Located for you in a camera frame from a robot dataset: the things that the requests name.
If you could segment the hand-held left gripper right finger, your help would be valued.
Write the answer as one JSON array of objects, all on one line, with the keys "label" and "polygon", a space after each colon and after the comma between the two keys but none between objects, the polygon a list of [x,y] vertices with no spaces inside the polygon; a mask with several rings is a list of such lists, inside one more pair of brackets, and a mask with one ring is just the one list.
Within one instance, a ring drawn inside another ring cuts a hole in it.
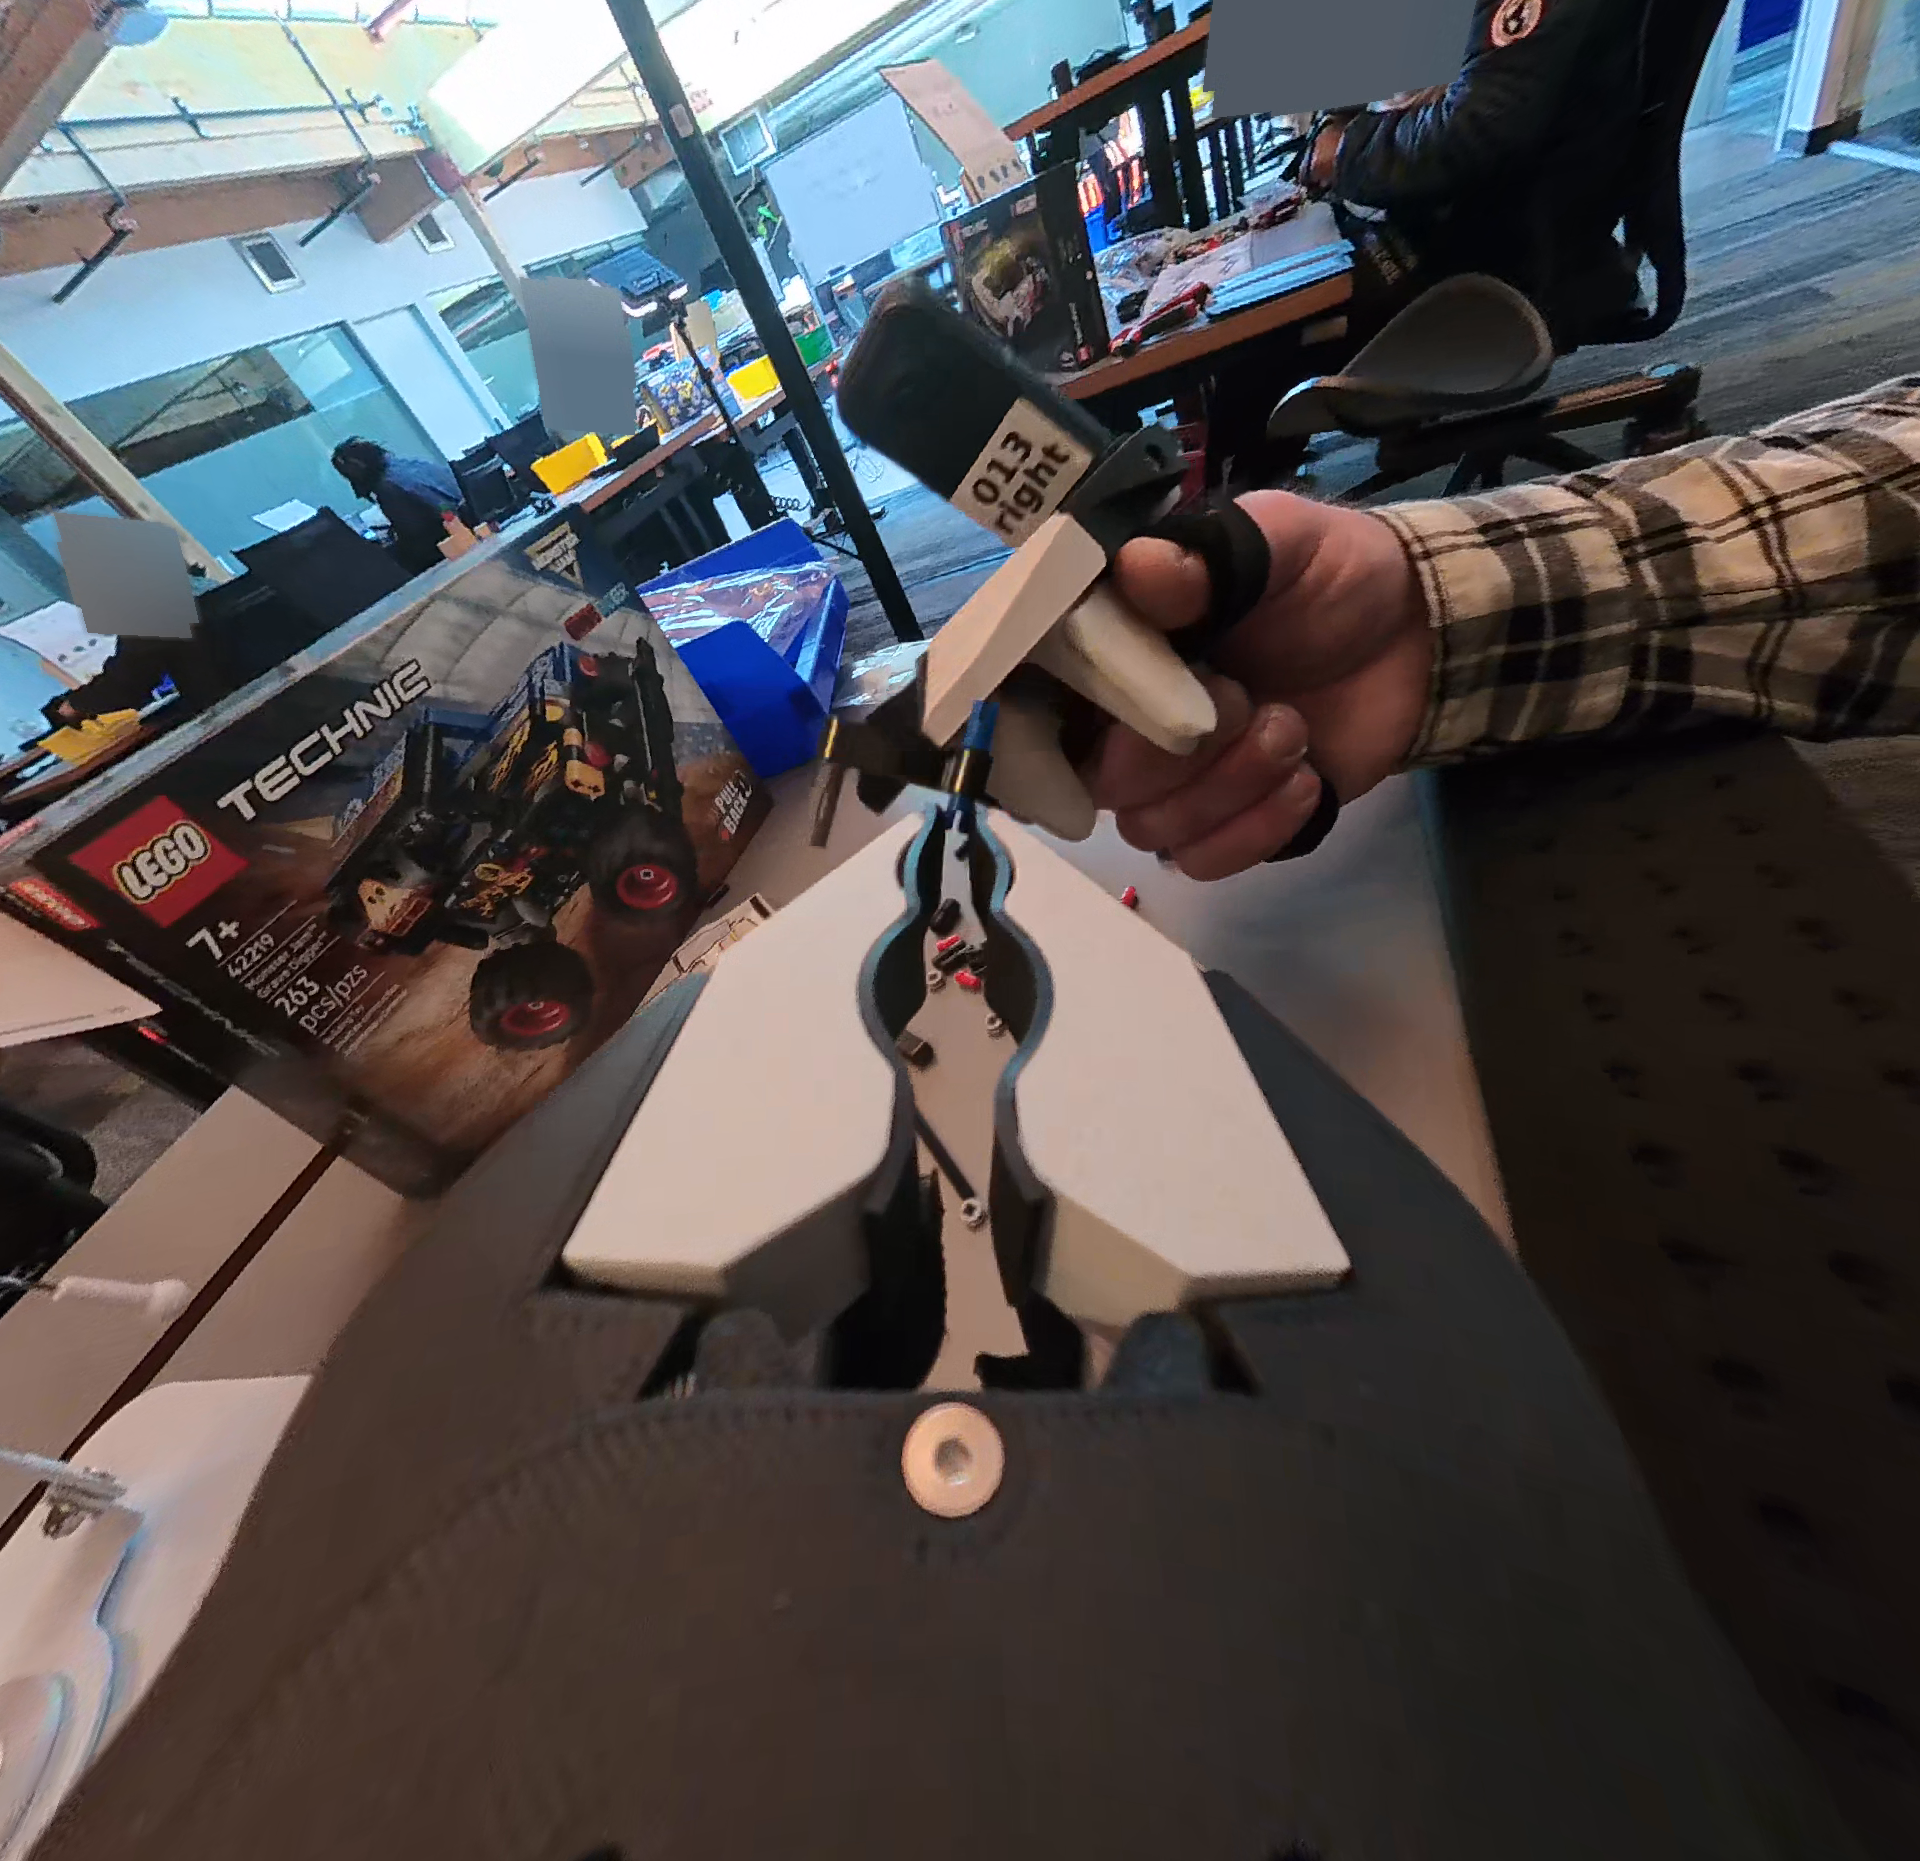
[{"label": "hand-held left gripper right finger", "polygon": [[981,821],[972,887],[1012,1041],[986,1210],[1024,1339],[981,1380],[1076,1389],[1088,1332],[1337,1290],[1349,1251],[1209,971],[1015,821]]}]

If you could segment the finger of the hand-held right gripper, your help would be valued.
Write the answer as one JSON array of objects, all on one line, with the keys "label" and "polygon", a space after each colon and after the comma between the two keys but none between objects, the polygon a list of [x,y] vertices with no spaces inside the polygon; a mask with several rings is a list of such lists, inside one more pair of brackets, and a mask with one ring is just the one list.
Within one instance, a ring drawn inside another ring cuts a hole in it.
[{"label": "finger of the hand-held right gripper", "polygon": [[1092,791],[1065,742],[1067,709],[1052,697],[995,698],[992,769],[982,798],[1059,840],[1096,831]]},{"label": "finger of the hand-held right gripper", "polygon": [[986,576],[924,647],[923,731],[948,748],[976,703],[1059,626],[1108,565],[1108,553],[1076,520],[1049,520]]}]

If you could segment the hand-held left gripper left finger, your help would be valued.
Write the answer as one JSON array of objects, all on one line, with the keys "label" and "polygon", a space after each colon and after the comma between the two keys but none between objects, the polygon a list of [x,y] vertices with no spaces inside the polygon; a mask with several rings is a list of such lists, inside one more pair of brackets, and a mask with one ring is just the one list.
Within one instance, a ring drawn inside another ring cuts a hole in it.
[{"label": "hand-held left gripper left finger", "polygon": [[699,976],[565,1272],[816,1334],[831,1385],[924,1383],[948,1283],[898,1037],[924,1005],[948,833],[901,818]]}]

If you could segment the person's right forearm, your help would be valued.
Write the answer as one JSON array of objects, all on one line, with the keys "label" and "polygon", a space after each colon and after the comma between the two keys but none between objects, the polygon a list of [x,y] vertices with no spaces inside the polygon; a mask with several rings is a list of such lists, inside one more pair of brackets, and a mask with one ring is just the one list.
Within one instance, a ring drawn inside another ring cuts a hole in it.
[{"label": "person's right forearm", "polygon": [[1431,663],[1405,766],[1702,723],[1918,729],[1918,381],[1757,433],[1379,510]]}]

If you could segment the wooden office desk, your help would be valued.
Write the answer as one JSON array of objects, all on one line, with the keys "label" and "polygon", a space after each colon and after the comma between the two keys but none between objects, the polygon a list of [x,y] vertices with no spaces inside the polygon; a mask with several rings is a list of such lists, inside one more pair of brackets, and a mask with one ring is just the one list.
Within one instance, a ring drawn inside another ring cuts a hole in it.
[{"label": "wooden office desk", "polygon": [[[1210,180],[1195,122],[1191,82],[1209,56],[1213,17],[1200,14],[1163,40],[1125,62],[1076,84],[1069,95],[1005,123],[1012,141],[1027,153],[1049,135],[1077,137],[1120,114],[1140,114],[1151,197],[1162,210],[1180,210],[1185,227],[1203,225],[1202,212],[1235,212],[1233,163],[1217,165],[1222,188]],[[1334,251],[1323,261],[1294,259],[1278,277],[1281,291],[1266,300],[1206,311],[1203,319],[1142,343],[1136,352],[1096,360],[1073,373],[1065,389],[1086,402],[1115,402],[1131,391],[1185,394],[1202,385],[1229,352],[1272,335],[1306,331],[1309,343],[1332,339],[1348,319],[1352,261]]]}]

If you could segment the person's right hand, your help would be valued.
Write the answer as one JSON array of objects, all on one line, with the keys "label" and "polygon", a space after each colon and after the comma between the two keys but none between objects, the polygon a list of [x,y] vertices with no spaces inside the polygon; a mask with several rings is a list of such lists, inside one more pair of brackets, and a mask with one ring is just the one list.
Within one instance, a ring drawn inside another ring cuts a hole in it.
[{"label": "person's right hand", "polygon": [[1434,635],[1413,563],[1380,513],[1255,489],[1266,586],[1195,661],[1213,731],[1167,752],[1111,726],[1088,776],[1133,850],[1220,883],[1326,840],[1332,814],[1409,759]]}]

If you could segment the dark printed toy box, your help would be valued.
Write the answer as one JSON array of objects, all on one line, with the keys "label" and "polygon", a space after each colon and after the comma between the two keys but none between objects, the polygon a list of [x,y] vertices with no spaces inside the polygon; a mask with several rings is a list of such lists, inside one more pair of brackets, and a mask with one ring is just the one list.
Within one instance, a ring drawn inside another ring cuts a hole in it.
[{"label": "dark printed toy box", "polygon": [[1049,376],[1111,350],[1076,162],[943,220],[958,311]]}]

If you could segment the sticker sheet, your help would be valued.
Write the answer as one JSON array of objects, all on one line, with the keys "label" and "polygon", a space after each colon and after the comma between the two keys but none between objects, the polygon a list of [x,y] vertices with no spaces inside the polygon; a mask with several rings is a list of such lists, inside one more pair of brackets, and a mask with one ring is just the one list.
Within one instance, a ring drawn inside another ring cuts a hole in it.
[{"label": "sticker sheet", "polygon": [[763,894],[749,894],[739,905],[701,923],[674,948],[668,971],[674,978],[712,971],[723,955],[775,918],[777,908]]}]

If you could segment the black pole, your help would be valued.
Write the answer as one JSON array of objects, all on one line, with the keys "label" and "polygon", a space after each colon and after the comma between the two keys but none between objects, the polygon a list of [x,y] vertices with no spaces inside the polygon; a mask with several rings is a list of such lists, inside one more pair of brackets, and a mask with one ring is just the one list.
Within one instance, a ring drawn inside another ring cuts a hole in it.
[{"label": "black pole", "polygon": [[806,367],[781,311],[781,294],[760,261],[745,220],[739,217],[731,186],[697,123],[689,92],[667,52],[647,0],[605,0],[618,34],[637,66],[640,82],[659,114],[659,125],[681,168],[723,264],[742,294],[749,315],[773,360],[781,391],[819,466],[829,503],[851,537],[851,551],[866,568],[867,583],[893,635],[902,642],[923,638],[923,626],[887,553],[876,517],[862,497],[847,455],[838,441],[819,386]]}]

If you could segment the blue container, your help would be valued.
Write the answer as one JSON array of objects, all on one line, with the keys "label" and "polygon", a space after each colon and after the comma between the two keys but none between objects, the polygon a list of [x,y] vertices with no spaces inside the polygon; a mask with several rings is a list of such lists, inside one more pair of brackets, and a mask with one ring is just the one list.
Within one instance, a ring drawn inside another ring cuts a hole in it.
[{"label": "blue container", "polygon": [[760,779],[814,759],[849,619],[827,551],[779,520],[647,582],[641,597]]}]

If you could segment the black office chair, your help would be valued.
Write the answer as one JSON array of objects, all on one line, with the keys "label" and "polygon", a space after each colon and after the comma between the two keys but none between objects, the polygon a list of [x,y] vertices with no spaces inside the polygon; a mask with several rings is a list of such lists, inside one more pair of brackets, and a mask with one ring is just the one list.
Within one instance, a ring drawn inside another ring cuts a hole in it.
[{"label": "black office chair", "polygon": [[1457,274],[1393,313],[1339,373],[1294,385],[1267,417],[1267,441],[1306,446],[1320,433],[1372,441],[1372,475],[1341,492],[1360,501],[1434,471],[1446,471],[1446,497],[1497,489],[1511,465],[1582,474],[1599,455],[1576,436],[1613,424],[1628,457],[1705,433],[1702,372],[1691,362],[1548,394],[1553,364],[1548,325],[1521,290]]}]

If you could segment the white base board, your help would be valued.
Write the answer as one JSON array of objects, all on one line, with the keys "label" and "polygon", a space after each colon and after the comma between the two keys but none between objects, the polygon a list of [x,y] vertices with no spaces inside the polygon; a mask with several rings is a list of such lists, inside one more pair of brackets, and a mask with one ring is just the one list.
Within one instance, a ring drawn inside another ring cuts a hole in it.
[{"label": "white base board", "polygon": [[306,1372],[160,1385],[111,1415],[68,1463],[5,1448],[10,1495],[29,1480],[43,1494],[48,1465],[77,1465],[120,1477],[127,1501],[140,1515],[107,1609],[120,1652],[115,1702],[85,1773],[152,1686],[204,1603],[252,1490],[311,1385]]}]

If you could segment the clear acrylic stand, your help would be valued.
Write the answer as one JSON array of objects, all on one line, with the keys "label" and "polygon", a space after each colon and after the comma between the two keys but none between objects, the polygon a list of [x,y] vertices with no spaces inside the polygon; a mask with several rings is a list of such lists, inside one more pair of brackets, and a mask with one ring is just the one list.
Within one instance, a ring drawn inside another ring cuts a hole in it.
[{"label": "clear acrylic stand", "polygon": [[48,1465],[3,1548],[5,1855],[27,1854],[107,1733],[120,1659],[107,1609],[137,1529],[120,1477]]}]

